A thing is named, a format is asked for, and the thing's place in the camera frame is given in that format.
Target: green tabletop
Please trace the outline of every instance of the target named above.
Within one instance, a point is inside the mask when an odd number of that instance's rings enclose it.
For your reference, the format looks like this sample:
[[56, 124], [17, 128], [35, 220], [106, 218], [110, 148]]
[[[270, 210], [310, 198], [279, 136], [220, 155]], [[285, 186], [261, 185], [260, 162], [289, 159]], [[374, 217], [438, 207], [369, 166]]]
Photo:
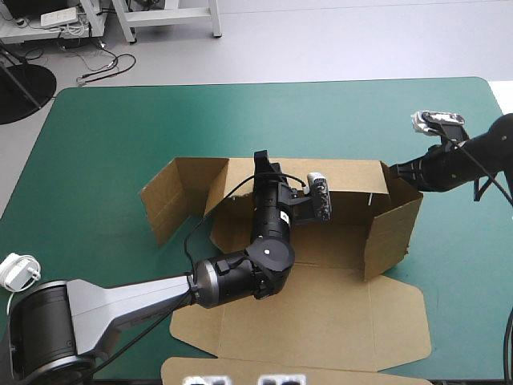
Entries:
[[[170, 159], [268, 149], [271, 156], [393, 164], [436, 143], [411, 129], [410, 114], [420, 109], [463, 114], [471, 136], [501, 114], [487, 83], [476, 78], [65, 90], [0, 220], [0, 256], [33, 254], [46, 280], [104, 286], [180, 274], [188, 268], [181, 242], [194, 219], [158, 249], [139, 198]], [[513, 302], [512, 225], [511, 209], [494, 189], [480, 203], [472, 201], [470, 184], [426, 194], [410, 253], [387, 275], [422, 289], [433, 353], [389, 373], [501, 376]], [[215, 254], [207, 235], [205, 226], [195, 255]], [[0, 300], [6, 303], [3, 291]], [[161, 363], [175, 354], [195, 350], [174, 341], [165, 322], [101, 377], [158, 378]]]

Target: power adapter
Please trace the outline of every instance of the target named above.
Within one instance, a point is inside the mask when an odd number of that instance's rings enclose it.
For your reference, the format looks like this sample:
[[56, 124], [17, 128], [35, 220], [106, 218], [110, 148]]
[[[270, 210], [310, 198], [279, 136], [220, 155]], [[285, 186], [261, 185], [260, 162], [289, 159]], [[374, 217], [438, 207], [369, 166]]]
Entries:
[[7, 303], [7, 314], [14, 294], [29, 289], [40, 279], [41, 265], [34, 257], [16, 253], [7, 256], [0, 264], [0, 286], [12, 293]]

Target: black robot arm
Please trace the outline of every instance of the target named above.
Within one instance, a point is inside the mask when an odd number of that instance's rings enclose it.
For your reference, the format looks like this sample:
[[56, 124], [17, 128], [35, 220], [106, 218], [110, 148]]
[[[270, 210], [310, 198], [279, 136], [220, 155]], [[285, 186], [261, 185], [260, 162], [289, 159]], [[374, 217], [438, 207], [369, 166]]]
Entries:
[[0, 384], [86, 384], [82, 379], [95, 373], [95, 360], [105, 363], [129, 327], [193, 303], [210, 308], [278, 293], [294, 263], [290, 226], [330, 219], [328, 185], [313, 172], [299, 193], [267, 152], [255, 153], [253, 179], [255, 210], [245, 249], [200, 261], [195, 274], [114, 288], [75, 279], [28, 292], [7, 320]]
[[[513, 192], [513, 114], [503, 115], [488, 132], [470, 138], [463, 128], [465, 120], [448, 112], [419, 111], [413, 116], [414, 129], [429, 136], [440, 136], [442, 143], [432, 146], [419, 158], [392, 166], [393, 176], [401, 177], [420, 191], [444, 192], [469, 181], [475, 184], [475, 200], [504, 172]], [[488, 180], [479, 185], [479, 178]]]

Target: floor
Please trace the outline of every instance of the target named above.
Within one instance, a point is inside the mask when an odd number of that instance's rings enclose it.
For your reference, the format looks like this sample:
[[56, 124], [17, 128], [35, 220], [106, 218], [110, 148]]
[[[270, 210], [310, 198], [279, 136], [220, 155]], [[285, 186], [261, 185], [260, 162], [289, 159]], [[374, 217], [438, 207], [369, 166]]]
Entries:
[[[479, 76], [492, 82], [503, 110], [513, 111], [511, 0], [219, 3], [222, 38], [213, 38], [208, 24], [157, 27], [138, 29], [138, 42], [131, 46], [110, 17], [103, 39], [107, 48], [132, 53], [137, 64], [95, 85]], [[182, 6], [203, 4], [206, 0], [182, 1]], [[76, 78], [87, 72], [76, 53], [93, 68], [111, 61], [93, 47], [70, 53], [54, 43], [43, 46], [45, 55], [36, 63], [55, 73], [59, 90], [75, 87]], [[0, 214], [49, 110], [47, 105], [0, 127]]]

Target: open cardboard box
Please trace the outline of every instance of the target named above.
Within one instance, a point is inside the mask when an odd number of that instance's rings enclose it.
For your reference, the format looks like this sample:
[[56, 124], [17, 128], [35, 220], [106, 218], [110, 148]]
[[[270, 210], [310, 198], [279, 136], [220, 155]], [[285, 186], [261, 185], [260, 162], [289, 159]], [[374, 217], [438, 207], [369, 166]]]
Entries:
[[[219, 359], [171, 358], [164, 383], [230, 375], [236, 385], [256, 384], [259, 375], [280, 372], [306, 373], [313, 384], [425, 383], [376, 373], [430, 354], [422, 293], [380, 275], [404, 258], [422, 194], [390, 179], [376, 160], [272, 161], [301, 178], [323, 173], [333, 219], [293, 228], [296, 264], [278, 295], [176, 312], [172, 335]], [[159, 244], [189, 215], [208, 213], [253, 169], [251, 158], [174, 159], [141, 192]], [[249, 243], [251, 191], [249, 182], [213, 213], [211, 239], [225, 253]]]

